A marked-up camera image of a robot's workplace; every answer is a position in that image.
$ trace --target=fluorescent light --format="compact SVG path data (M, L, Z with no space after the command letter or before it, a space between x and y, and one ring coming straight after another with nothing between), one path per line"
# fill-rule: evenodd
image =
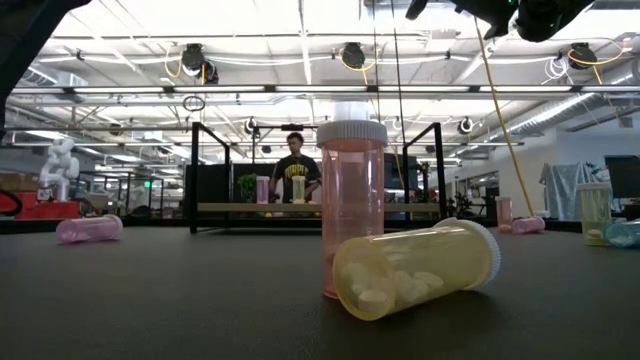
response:
M161 169L160 171L165 174L180 175L180 171L178 169Z
M379 86L378 89L380 92L398 92L399 88L397 86ZM402 91L404 92L465 92L469 91L468 86L414 86L414 85L405 85L402 86Z
M126 161L126 162L137 162L137 161L142 161L142 159L135 157L135 156L130 156L130 155L109 155L112 158L116 159L116 160L120 160L120 161Z
M30 94L63 94L62 88L41 87L41 88L15 88L11 91L13 95L30 95Z
M625 82L627 80L630 80L631 78L633 78L633 74L629 74L629 75L627 75L625 77L616 79L616 80L612 81L611 84L617 85L617 84L623 83L623 82Z
M60 139L66 138L65 135L62 135L54 131L35 130L35 131L27 131L27 134L39 136L39 137L43 137L45 139L51 139L51 140L60 140Z
M436 158L418 158L418 161L431 161L431 162L434 162L434 161L438 161L438 159L436 159ZM460 158L451 158L451 157L449 157L449 158L444 159L444 161L462 161L462 160Z
M366 86L276 86L282 92L365 92Z
M565 92L571 86L496 86L497 92ZM481 92L491 92L491 86L481 86Z
M636 92L640 91L640 86L627 86L627 85L593 85L593 86L583 86L582 91L590 92L607 92L607 91L629 91Z
M171 84L171 86L176 86L176 83L174 83L173 80L169 79L168 77L161 77L160 81L168 82L169 84Z
M264 92L264 86L178 86L175 92L186 93L234 93Z
M99 151L95 151L95 150L93 150L93 149L89 149L89 148L84 148L84 147L81 147L81 146L78 146L78 149L80 149L80 150L82 150L82 151L84 151L84 152L87 152L87 153L89 153L89 154L93 154L93 155L99 155L99 156L102 156L102 155L103 155L103 154L102 154L101 152L99 152Z
M175 155L182 156L183 158L186 158L186 159L191 158L191 151L188 151L183 147L174 145L168 148L166 147L165 149L171 151Z
M78 94L148 94L162 93L164 90L159 86L141 86L141 87L85 87L74 88Z
M486 143L469 143L469 145L473 144L473 146L509 146L509 144L507 143L490 143L490 142L486 142ZM514 142L511 143L512 146L524 146L523 142Z

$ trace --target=pill bottle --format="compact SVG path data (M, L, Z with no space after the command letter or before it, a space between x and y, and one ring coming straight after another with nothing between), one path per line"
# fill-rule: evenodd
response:
M348 240L333 264L336 293L362 320L491 281L500 249L483 226L450 218L435 227Z

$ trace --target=rope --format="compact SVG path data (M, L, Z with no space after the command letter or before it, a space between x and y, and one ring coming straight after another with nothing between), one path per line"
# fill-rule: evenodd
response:
M475 22L476 22L476 33L478 35L478 41L480 42L480 49L482 51L482 60L484 62L484 67L487 70L487 79L489 80L489 86L491 87L491 96L493 97L493 104L496 107L496 114L498 115L498 120L500 120L500 127L502 128L502 133L504 134L504 138L509 147L509 152L511 153L511 160L513 160L513 166L516 169L516 174L518 175L518 181L520 182L520 188L522 188L524 199L527 202L527 208L529 209L529 214L531 215L531 217L533 217L535 216L535 214L533 212L533 207L531 206L531 200L529 199L527 188L525 187L524 180L522 179L522 174L520 173L520 166L518 165L518 160L516 159L516 153L515 151L513 151L513 146L511 145L511 137L509 136L507 127L504 124L504 118L502 117L500 106L498 105L498 96L496 95L496 88L495 88L495 85L493 84L493 77L491 76L491 69L489 68L489 62L487 61L487 54L484 49L484 41L482 41L482 34L480 33L480 27L478 27L478 18L475 18Z

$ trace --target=red object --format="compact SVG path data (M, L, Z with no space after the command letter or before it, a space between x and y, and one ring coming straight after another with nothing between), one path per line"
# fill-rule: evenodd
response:
M40 203L35 209L35 219L77 219L80 205L77 202Z
M35 192L18 192L16 197L22 202L22 211L16 215L15 219L28 219L28 214L32 214L37 206ZM9 211L15 209L15 204L6 196L0 196L0 210Z

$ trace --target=yellow cable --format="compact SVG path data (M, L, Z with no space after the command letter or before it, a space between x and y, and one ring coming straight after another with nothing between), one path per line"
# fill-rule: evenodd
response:
M533 207L531 206L531 200L529 199L529 194L527 193L527 188L525 187L524 180L522 179L522 174L520 173L520 166L518 165L518 160L516 159L516 153L513 151L513 146L511 145L511 138L509 137L509 132L507 131L507 127L504 124L504 119L502 118L502 112L500 111L500 106L498 105L498 97L496 95L496 88L493 84L493 78L491 77L491 70L489 68L489 62L487 61L487 54L484 49L484 41L482 41L482 34L480 33L480 28L478 27L478 18L475 18L476 21L476 33L478 35L478 41L480 42L480 49L482 50L482 59L484 60L484 67L487 70L487 79L489 80L489 86L491 87L491 96L493 97L493 104L496 107L496 114L498 115L498 120L500 120L500 127L502 128L502 133L504 134L504 138L507 141L507 145L509 147L509 152L511 153L511 159L513 160L513 166L516 169L516 174L518 175L518 181L520 182L520 187L522 188L522 193L524 194L524 199L527 202L527 208L529 209L529 214L531 217L535 216L533 212Z
M602 85L602 78L600 77L600 72L598 72L598 68L594 66L593 72L596 73L596 79L598 79L598 83Z
M164 70L167 72L167 75L171 76L172 78L177 78L182 73L182 51L180 51L180 63L178 64L178 72L174 74L169 70L169 64L167 63L167 60L169 59L169 52L171 51L172 47L173 46L169 46L169 48L167 49L167 55L164 57Z
M342 63L342 65L344 67L346 67L347 69L352 70L352 71L359 71L359 72L361 71L362 72L362 77L364 78L364 84L365 85L369 85L369 80L367 80L367 70L371 69L372 67L374 67L375 65L378 64L378 56L379 56L380 50L376 49L376 58L373 61L373 64L371 64L371 65L369 65L369 66L367 66L365 68L362 68L362 69L354 69L351 66L347 65L347 63L345 63L344 60L342 60L342 53L343 52L344 52L344 48L340 49L340 51L338 52L338 57L340 58L340 62Z
M596 62L593 62L593 61L583 61L583 60L579 60L579 59L574 58L573 56L571 56L571 54L572 54L573 52L575 52L575 50L573 50L573 49L569 50L569 53L567 53L567 56L569 57L569 59L571 59L571 60L573 60L573 61L577 62L578 64L583 64L583 65L593 65L593 66L596 66L596 65L604 65L604 64L608 64L608 63L610 63L610 62L612 62L612 61L616 61L616 60L618 60L618 59L622 56L622 54L624 54L624 47L625 47L625 43L623 43L623 44L622 44L622 47L620 48L620 53L619 53L618 55L616 55L616 56L612 57L611 59L602 60L602 61L596 61Z

